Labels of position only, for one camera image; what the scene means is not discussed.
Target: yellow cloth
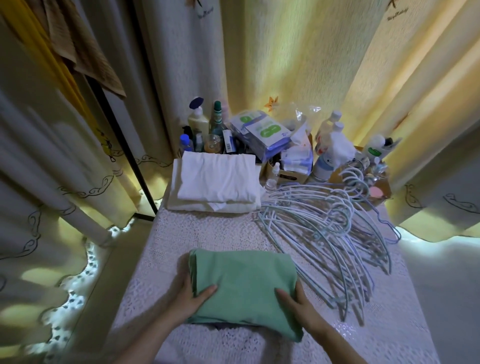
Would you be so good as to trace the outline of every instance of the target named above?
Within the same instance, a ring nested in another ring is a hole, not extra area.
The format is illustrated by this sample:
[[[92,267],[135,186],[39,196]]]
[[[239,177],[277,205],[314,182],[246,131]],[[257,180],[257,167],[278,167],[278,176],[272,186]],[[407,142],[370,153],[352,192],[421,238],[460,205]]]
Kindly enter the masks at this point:
[[[26,0],[26,3],[49,35],[58,55],[68,59],[75,71],[95,78],[120,98],[125,97],[120,79],[71,0]]]
[[[112,156],[111,143],[100,130],[63,59],[53,51],[50,39],[24,0],[1,0],[0,13],[30,55],[47,72],[65,98],[83,116],[100,141],[104,152]]]

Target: orange flower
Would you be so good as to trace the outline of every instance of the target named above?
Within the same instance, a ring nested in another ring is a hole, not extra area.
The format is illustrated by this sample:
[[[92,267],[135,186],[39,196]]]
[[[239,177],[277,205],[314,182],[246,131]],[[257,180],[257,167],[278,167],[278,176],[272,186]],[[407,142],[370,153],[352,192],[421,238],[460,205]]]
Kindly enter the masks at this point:
[[[268,112],[271,112],[277,102],[278,102],[278,96],[275,98],[275,100],[273,100],[273,97],[270,96],[268,99],[268,103],[266,103],[264,107],[268,108]]]

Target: white lid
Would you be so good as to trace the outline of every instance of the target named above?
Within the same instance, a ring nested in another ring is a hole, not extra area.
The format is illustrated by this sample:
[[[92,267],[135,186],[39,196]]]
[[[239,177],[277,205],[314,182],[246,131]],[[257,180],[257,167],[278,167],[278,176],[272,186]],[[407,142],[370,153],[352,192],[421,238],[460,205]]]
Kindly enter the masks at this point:
[[[333,110],[332,115],[330,115],[330,118],[336,121],[340,120],[341,117],[342,117],[342,113],[338,110]]]
[[[344,125],[343,125],[342,122],[336,121],[336,122],[333,123],[332,130],[333,130],[334,132],[339,132],[339,133],[341,133],[342,130],[343,130],[343,128],[344,128]]]
[[[275,173],[275,174],[280,173],[280,163],[279,162],[275,163],[275,165],[273,166],[272,172]]]
[[[202,115],[203,113],[204,113],[204,111],[202,110],[202,107],[201,107],[201,106],[197,107],[197,108],[193,111],[193,114],[194,114],[195,116],[200,116],[200,115]]]

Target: forearm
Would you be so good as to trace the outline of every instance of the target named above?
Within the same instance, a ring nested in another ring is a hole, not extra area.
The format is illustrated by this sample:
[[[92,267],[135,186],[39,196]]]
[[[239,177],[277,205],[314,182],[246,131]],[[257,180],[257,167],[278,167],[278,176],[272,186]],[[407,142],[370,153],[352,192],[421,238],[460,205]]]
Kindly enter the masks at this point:
[[[367,364],[342,335],[331,326],[312,332],[312,337],[323,347],[332,364]]]
[[[137,337],[127,350],[114,362],[115,364],[150,364],[155,359],[163,342],[178,326],[169,312],[159,316]]]

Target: blue bottle cap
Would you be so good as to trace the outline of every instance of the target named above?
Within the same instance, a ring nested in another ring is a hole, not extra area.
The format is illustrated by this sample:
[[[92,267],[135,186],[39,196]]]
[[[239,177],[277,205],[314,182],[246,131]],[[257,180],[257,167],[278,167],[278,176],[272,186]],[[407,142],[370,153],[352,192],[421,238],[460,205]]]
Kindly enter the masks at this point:
[[[202,99],[201,97],[196,97],[191,101],[189,108],[195,110],[196,108],[199,108],[203,103],[204,99]]]
[[[184,146],[187,146],[188,143],[190,143],[190,138],[187,134],[180,135],[180,143],[182,143]]]

